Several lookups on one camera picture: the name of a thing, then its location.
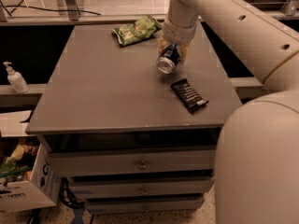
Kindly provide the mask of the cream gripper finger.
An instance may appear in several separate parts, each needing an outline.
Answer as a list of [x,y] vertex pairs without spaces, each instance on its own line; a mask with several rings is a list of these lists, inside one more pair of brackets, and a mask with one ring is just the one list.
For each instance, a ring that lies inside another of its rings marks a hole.
[[161,35],[159,43],[158,43],[158,55],[161,55],[165,48],[170,45],[170,41],[164,36]]
[[180,63],[185,63],[186,58],[188,56],[189,49],[190,49],[189,43],[178,45],[178,53],[180,56],[180,61],[179,61]]

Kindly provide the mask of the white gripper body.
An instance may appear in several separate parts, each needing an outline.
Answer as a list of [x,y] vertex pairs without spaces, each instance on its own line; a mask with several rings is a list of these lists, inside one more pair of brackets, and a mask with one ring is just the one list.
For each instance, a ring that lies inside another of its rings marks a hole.
[[177,21],[173,21],[167,14],[163,24],[164,38],[178,45],[190,43],[195,36],[197,21],[197,15],[191,16],[187,20],[179,16]]

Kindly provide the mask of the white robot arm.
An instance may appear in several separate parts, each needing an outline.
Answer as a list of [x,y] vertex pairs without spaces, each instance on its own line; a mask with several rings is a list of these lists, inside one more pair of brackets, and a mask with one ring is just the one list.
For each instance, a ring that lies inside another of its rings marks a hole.
[[190,43],[199,19],[268,91],[221,129],[216,223],[299,224],[298,34],[243,0],[170,0],[164,38]]

